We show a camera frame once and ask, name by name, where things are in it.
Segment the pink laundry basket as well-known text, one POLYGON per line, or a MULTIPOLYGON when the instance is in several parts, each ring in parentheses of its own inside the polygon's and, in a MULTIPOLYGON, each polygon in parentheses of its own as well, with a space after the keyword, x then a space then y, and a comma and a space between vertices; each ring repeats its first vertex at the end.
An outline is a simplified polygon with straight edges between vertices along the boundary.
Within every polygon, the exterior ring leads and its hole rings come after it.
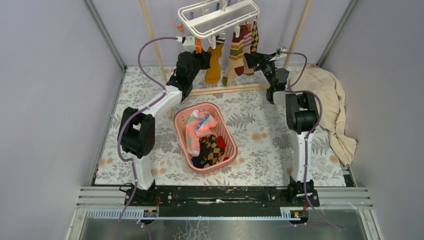
POLYGON ((209 174, 231 164, 238 148, 219 108, 203 102, 180 110, 174 125, 189 168, 209 174))

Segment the pink green patterned sock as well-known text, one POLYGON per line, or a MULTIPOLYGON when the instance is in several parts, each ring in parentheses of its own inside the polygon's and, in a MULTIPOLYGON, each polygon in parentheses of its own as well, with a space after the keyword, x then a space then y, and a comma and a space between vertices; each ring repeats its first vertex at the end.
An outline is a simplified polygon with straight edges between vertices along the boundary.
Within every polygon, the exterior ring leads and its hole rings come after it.
POLYGON ((200 138, 212 134, 217 121, 208 111, 194 110, 185 125, 185 141, 187 152, 196 157, 200 154, 200 138))

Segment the wooden clothes rack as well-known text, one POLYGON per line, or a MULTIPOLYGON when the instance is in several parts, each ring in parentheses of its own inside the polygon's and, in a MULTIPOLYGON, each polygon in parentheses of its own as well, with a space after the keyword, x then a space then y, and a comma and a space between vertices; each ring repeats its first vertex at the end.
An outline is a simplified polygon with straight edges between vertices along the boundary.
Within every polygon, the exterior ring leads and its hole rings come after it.
MULTIPOLYGON (((234 32, 236 33, 236 36, 239 36, 240 33, 240 25, 237 25, 234 28, 234 32)), ((217 35, 224 35, 224 31, 217 34, 217 35)), ((212 37, 206 38, 212 48, 216 47, 216 41, 217 38, 214 35, 212 37)), ((288 51, 286 58, 288 58, 290 55, 293 55, 294 52, 288 51)), ((162 88, 162 91, 165 89, 165 85, 160 84, 159 86, 162 88)), ((244 84, 244 85, 231 85, 231 86, 223 86, 223 87, 213 87, 213 88, 199 88, 199 89, 192 89, 191 93, 189 94, 192 96, 202 96, 202 95, 209 95, 209 94, 216 94, 216 93, 232 93, 232 92, 241 92, 241 91, 250 91, 250 90, 261 90, 265 88, 269 88, 269 83, 253 83, 253 84, 244 84)))

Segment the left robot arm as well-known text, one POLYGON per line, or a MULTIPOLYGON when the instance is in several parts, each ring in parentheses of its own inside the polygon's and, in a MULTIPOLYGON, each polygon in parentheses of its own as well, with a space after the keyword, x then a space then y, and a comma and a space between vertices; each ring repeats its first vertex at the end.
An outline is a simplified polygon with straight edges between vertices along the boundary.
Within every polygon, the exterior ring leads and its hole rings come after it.
POLYGON ((138 188, 136 199, 144 206, 152 204, 155 192, 150 187, 154 177, 150 173, 149 154, 155 145, 155 123, 168 110, 184 101, 193 90, 199 71, 210 68, 211 53, 184 51, 178 55, 176 69, 163 92, 141 108, 127 107, 121 119, 117 137, 118 155, 130 162, 134 185, 138 188))

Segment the beige purple striped sock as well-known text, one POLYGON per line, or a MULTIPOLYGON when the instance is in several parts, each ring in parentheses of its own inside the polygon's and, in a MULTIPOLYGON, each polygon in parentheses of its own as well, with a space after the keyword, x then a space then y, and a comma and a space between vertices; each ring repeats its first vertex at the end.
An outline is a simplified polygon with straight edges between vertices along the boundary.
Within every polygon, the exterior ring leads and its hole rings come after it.
POLYGON ((243 74, 247 76, 251 76, 255 73, 255 71, 252 68, 249 68, 247 60, 245 58, 245 54, 251 53, 252 33, 246 24, 240 27, 240 33, 243 35, 243 47, 242 47, 243 74))

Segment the navy sock red cuff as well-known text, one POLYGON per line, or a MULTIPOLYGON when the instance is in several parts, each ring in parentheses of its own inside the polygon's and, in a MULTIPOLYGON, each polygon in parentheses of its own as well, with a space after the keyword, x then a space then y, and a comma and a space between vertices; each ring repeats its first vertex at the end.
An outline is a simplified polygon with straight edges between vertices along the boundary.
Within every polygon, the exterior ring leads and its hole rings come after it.
POLYGON ((193 156, 191 158, 191 162, 192 162, 192 165, 197 169, 203 169, 206 165, 209 164, 200 156, 193 156))

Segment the red snowflake sock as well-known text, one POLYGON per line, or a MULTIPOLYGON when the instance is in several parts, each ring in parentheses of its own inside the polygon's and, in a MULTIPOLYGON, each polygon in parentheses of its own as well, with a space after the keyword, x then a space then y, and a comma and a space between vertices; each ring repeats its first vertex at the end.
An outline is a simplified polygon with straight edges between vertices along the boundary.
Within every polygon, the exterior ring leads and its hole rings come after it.
POLYGON ((223 148, 224 150, 226 149, 226 141, 222 136, 218 136, 217 137, 217 145, 220 146, 221 148, 223 148))

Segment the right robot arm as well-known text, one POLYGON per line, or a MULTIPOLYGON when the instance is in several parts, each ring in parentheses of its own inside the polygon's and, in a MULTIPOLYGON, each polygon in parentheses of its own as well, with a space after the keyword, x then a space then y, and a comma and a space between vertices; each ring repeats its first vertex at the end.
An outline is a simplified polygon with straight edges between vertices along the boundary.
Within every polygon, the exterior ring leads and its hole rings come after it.
POLYGON ((266 99, 273 105, 284 105, 286 124, 293 142, 293 167, 287 186, 287 201, 293 206, 301 205, 314 192, 314 181, 309 170, 312 138, 321 120, 316 96, 307 90, 292 90, 288 81, 289 71, 277 68, 275 60, 289 54, 279 49, 272 54, 245 53, 249 68, 261 71, 269 83, 266 99))

